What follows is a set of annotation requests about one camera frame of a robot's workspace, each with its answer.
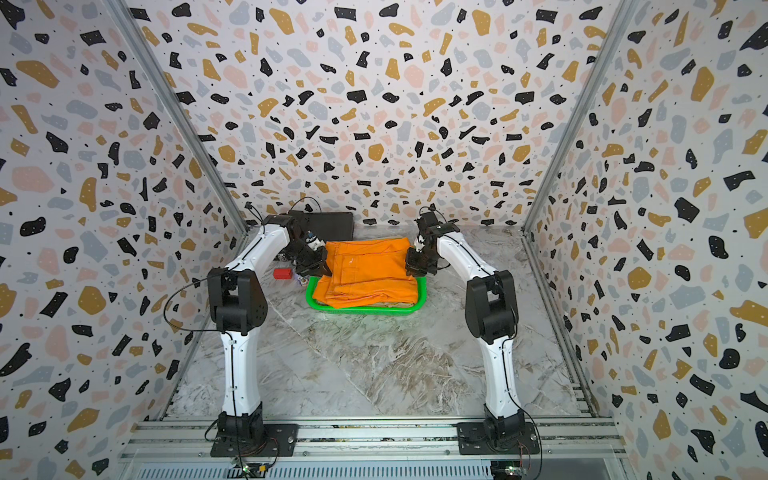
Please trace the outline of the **orange pants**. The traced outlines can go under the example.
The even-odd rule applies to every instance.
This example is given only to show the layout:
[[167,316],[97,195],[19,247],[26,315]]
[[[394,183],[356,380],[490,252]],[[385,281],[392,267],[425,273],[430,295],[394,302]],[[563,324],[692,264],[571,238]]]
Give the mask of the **orange pants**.
[[407,238],[327,243],[331,274],[318,280],[312,299],[335,309],[415,305],[418,282],[406,273],[410,247]]

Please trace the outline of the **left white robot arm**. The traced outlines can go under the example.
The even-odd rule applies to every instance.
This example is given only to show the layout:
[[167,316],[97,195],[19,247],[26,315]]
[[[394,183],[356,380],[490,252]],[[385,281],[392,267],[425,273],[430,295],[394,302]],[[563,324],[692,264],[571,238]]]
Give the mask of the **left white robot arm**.
[[206,283],[211,319],[225,350],[226,393],[217,436],[253,451],[268,442],[256,374],[260,328],[268,302],[260,276],[283,254],[301,276],[330,276],[325,242],[292,214],[269,215],[256,237],[233,260],[210,271]]

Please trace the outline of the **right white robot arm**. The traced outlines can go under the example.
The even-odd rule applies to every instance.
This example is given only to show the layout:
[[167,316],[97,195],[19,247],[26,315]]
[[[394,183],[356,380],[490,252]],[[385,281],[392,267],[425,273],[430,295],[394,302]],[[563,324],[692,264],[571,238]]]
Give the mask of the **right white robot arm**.
[[512,360],[519,310],[513,275],[483,260],[459,227],[434,208],[422,210],[418,234],[405,258],[412,277],[435,275],[442,261],[465,283],[465,323],[481,350],[486,394],[481,434],[466,441],[501,451],[528,435],[527,412],[518,397]]

